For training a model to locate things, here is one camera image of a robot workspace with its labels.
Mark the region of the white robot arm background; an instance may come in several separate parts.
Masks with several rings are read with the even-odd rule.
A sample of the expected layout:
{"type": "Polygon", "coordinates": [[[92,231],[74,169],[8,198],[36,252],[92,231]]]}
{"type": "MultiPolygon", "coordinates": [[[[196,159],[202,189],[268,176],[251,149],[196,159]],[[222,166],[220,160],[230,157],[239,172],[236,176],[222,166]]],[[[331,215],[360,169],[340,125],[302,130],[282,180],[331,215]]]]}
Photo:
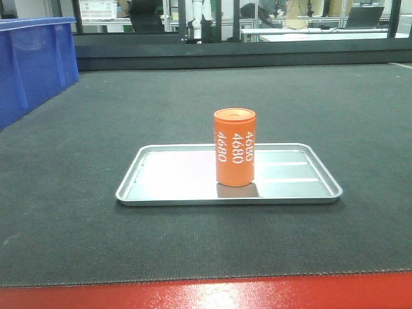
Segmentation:
{"type": "Polygon", "coordinates": [[[209,0],[185,1],[186,22],[192,30],[192,39],[196,43],[203,41],[203,36],[212,25],[212,10],[209,0]]]}

